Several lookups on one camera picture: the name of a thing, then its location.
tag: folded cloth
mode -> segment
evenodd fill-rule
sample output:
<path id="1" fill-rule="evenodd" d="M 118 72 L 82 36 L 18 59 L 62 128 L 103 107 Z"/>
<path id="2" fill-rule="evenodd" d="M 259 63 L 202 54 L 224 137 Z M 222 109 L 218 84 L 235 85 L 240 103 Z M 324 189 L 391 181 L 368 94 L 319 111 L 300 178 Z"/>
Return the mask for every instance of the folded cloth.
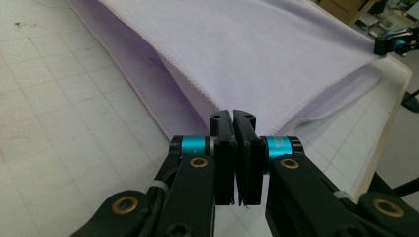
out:
<path id="1" fill-rule="evenodd" d="M 377 59 L 374 42 L 305 0 L 100 1 L 157 51 L 172 89 L 207 126 L 211 113 L 239 109 L 258 118 L 259 134 L 275 134 L 333 113 L 380 76 L 365 66 Z M 184 134 L 176 119 L 198 120 L 153 115 L 169 137 Z M 180 132 L 168 132 L 169 123 Z"/>

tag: white table surface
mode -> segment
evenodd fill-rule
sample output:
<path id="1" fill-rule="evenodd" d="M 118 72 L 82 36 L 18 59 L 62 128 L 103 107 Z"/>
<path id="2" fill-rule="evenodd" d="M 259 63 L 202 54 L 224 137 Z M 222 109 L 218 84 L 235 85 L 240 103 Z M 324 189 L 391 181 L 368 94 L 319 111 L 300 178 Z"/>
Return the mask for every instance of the white table surface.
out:
<path id="1" fill-rule="evenodd" d="M 384 78 L 367 94 L 294 131 L 308 157 L 354 197 L 411 75 L 393 58 L 376 66 Z M 0 236 L 68 236 L 108 196 L 145 192 L 168 144 L 64 0 L 0 0 Z M 215 236 L 271 236 L 264 209 L 218 207 Z"/>

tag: lavender fabric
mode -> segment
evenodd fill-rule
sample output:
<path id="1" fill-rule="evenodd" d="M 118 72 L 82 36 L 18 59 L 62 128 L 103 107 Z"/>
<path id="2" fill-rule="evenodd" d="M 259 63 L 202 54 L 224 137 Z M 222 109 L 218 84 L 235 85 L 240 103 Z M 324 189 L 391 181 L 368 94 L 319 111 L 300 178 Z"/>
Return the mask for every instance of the lavender fabric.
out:
<path id="1" fill-rule="evenodd" d="M 224 109 L 284 133 L 380 77 L 374 43 L 303 0 L 67 1 L 169 138 L 207 134 Z"/>

